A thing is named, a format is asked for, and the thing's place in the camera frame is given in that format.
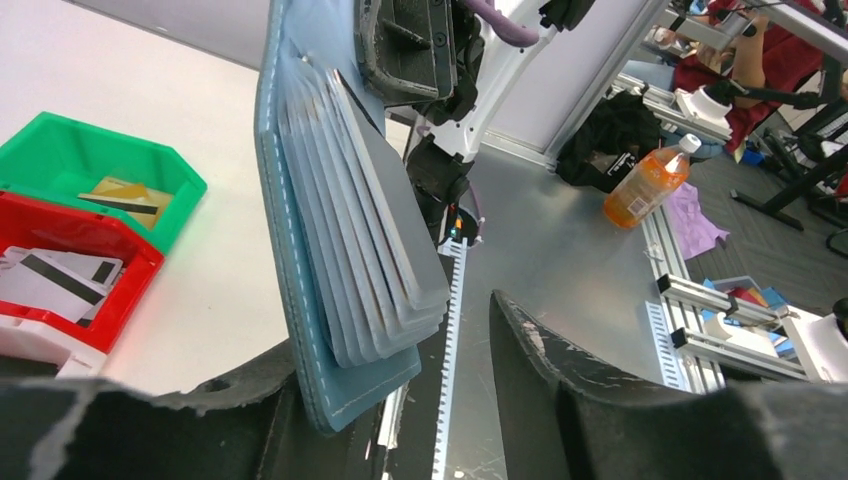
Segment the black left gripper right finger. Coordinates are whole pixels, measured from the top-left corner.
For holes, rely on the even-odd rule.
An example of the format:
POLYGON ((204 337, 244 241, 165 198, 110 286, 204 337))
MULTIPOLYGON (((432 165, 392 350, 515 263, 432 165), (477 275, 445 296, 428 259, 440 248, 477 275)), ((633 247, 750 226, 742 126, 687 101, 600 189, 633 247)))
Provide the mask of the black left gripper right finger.
POLYGON ((847 388, 736 382, 699 395, 626 372, 505 292, 490 349, 512 479, 843 479, 847 388))

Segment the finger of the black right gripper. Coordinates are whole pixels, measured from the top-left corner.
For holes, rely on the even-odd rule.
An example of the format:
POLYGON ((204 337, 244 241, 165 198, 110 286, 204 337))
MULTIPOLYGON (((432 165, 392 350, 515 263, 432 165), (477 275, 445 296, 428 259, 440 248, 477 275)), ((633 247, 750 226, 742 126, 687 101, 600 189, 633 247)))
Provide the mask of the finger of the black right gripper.
POLYGON ((457 83, 450 1, 354 3, 356 58, 366 86, 386 106, 447 99, 457 83))

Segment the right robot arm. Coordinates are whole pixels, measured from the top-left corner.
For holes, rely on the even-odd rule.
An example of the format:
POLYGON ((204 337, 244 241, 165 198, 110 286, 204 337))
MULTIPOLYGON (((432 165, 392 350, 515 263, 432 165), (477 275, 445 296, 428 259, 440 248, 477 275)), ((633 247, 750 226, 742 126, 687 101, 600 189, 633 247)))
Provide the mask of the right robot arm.
MULTIPOLYGON (((590 101, 596 101, 628 50, 664 8, 662 1, 603 1, 590 10, 574 32, 541 28, 539 42, 524 48, 507 45, 486 28, 487 44, 474 83, 477 97, 464 117, 433 130, 433 137, 427 142, 433 150, 426 156, 426 174, 433 174, 438 158, 461 167, 471 166, 490 122, 511 96, 527 66, 548 44, 559 53, 560 63, 554 74, 566 89, 560 96, 576 99, 585 94, 590 101)), ((396 151, 387 143, 378 144, 373 134, 365 133, 363 137, 378 180, 370 219, 379 220, 384 226, 395 225, 403 232, 424 225, 413 185, 396 151)))

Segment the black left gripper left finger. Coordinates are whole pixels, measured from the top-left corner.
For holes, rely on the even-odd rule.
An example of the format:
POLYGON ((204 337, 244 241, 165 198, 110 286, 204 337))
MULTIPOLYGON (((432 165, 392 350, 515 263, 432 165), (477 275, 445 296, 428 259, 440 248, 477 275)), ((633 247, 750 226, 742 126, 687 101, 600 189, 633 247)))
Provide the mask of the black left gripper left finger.
POLYGON ((281 343, 187 393, 105 378, 5 378, 5 479, 378 479, 376 417, 326 436, 281 343))

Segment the blue leather card holder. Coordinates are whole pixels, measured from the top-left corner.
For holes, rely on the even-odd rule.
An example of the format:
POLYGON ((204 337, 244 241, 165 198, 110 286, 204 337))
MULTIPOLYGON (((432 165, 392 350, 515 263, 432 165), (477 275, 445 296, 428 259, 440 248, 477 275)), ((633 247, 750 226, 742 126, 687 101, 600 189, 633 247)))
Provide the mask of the blue leather card holder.
POLYGON ((421 372, 450 287, 361 71, 356 1, 275 1, 254 136, 307 415, 351 424, 421 372))

